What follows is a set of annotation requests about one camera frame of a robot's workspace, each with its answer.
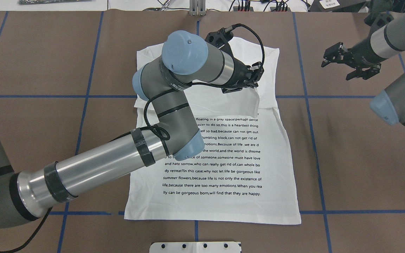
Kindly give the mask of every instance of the table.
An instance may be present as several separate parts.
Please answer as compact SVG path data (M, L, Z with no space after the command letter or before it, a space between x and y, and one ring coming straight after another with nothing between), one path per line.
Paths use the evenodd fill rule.
M125 221L129 176L53 208L22 252L148 252L160 241L241 241L243 252L405 252L405 128L368 108L405 70L405 52L370 80L321 68L324 50L368 34L362 13L0 12L0 139L16 172L135 127L137 50L175 30L204 37L242 22L279 47L276 99L290 139L302 224ZM255 42L246 30L235 35ZM0 250L38 221L0 229Z

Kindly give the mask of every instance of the silver aluminum tube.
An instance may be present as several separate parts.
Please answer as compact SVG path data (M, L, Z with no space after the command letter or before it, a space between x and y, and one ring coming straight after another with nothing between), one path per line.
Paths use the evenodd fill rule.
M24 206L35 217L44 216L48 208L59 204L46 186L43 170L22 171L18 175L17 188Z
M388 42L385 40L385 27L381 27L379 30L374 32L370 38L370 44L373 51L384 59L389 59L400 53L400 51L392 48Z
M156 161L167 156L162 141L156 135L150 130L142 133ZM142 167L144 163L130 135L56 164L63 186L74 196Z
M223 66L223 70L220 73L220 76L210 82L212 84L223 85L229 81L233 74L234 64L232 57L223 51L221 51L221 53L224 56L225 64Z

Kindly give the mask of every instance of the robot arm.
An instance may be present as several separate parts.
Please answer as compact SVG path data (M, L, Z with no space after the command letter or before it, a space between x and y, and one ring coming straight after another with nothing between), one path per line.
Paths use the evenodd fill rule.
M154 105L159 118L156 125L148 123L35 173L15 174L0 143L0 228L34 221L54 205L170 154L176 160L199 154L204 142L183 90L194 85L195 79L223 92L257 87L263 73L263 60L251 67L232 56L227 41L233 36L231 31L240 26L246 27L237 24L223 28L209 34L207 41L185 31L174 32L164 43L162 56L134 75L134 90L147 104Z
M380 62L402 51L405 51L405 14L372 32L353 48L345 49L342 42L328 48L321 67L331 62L344 63L355 68L347 75L347 80L354 77L366 80L379 73ZM405 126L405 73L376 96L370 107L388 124L400 122Z

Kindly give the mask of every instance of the black cable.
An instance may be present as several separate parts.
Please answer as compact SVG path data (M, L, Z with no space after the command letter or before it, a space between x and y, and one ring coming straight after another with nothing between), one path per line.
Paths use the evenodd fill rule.
M189 8L170 8L170 7L167 7L167 9L184 9L184 10L189 10Z
M152 98L150 98L146 102L145 108L143 109L143 119L144 119L144 121L146 123L146 126L141 127L140 130L150 130L151 132L153 132L153 134L155 134L159 139L161 139L163 141L167 141L167 140L170 139L170 134L169 134L169 132L167 130L165 130L164 128L161 128L160 126L151 125L149 123L147 112L148 112L148 106L149 106L149 104L151 104L151 102L153 102L155 99L157 99L157 98L159 98L159 97L161 97L161 96L163 96L165 94L168 94L168 93L171 93L171 92L174 92L174 91L176 91L176 90L170 89L170 90L164 91L164 92L162 92L162 93L160 93L160 94L158 94L156 96L153 96ZM115 139L113 139L111 141L117 140L119 138L122 138L122 137L128 136L128 135L130 135L130 131L118 136L117 138L115 138Z
M264 62L265 62L265 49L263 48L263 43L262 43L262 40L260 39L259 35L257 35L257 33L254 32L254 31L253 31L251 28L249 28L247 25L240 24L240 23L233 25L233 26L232 26L232 29L235 29L235 28L237 28L237 27L243 27L243 28L245 28L246 30L250 31L252 34L254 34L254 36L255 36L255 37L257 38L257 40L259 41L260 48L261 48L261 50L262 50L262 65L261 65L261 69L263 70L263 64L264 64Z
M285 8L288 8L288 5L287 5L287 2L288 2L288 1L289 1L289 0L287 0L287 1L284 2L284 0L281 0L281 1L279 2L279 5L278 5L278 3L276 2L276 8L275 8L274 10L272 10L272 11L277 11L277 12L279 12L279 11L286 11Z
M157 125L151 126L151 124L149 123L149 120L148 120L148 115L147 115L148 106L155 99L157 99L157 98L159 98L159 97L161 97L161 96L163 96L165 94L175 92L175 91L176 90L174 90L174 89L170 89L170 90L164 91L164 92L162 92L162 93L160 93L160 94L158 94L156 96L153 96L152 98L150 98L148 100L148 102L146 102L145 108L144 108L144 111L143 111L143 118L145 120L146 126L151 130L151 132L153 132L153 134L155 134L157 137L159 137L159 139L164 140L164 141L167 141L167 140L170 139L170 134L167 132L167 130L165 130L164 128L161 128L160 126L157 126ZM163 131L167 136L164 137L160 131Z
M282 1L278 3L277 0L276 0L275 3L276 3L275 9L271 10L271 11L278 11L278 7L280 8L280 6L282 4Z
M229 7L228 11L230 11L232 9L232 6L234 3L235 3L235 0L232 1L231 6Z
M265 8L263 9L263 11L266 11L266 9L267 9L267 7L268 7L268 5L270 4L270 3L278 3L276 0L272 0L272 1L269 1L268 3L267 3L267 5L265 6Z
M41 220L40 224L37 226L37 229L35 229L35 231L31 235L31 237L29 237L29 239L27 239L27 241L25 243L23 243L23 245L21 245L18 248L11 249L11 250L0 251L0 253L14 253L14 252L17 252L17 251L20 251L20 250L24 249L32 241L32 239L34 239L35 235L39 232L39 230L41 229L41 226L43 226L43 223L45 223L46 218L50 214L51 209L53 209L53 208L48 209L45 216Z
M309 8L311 5L309 4L308 0L301 0L301 1L306 4L307 12L309 12Z

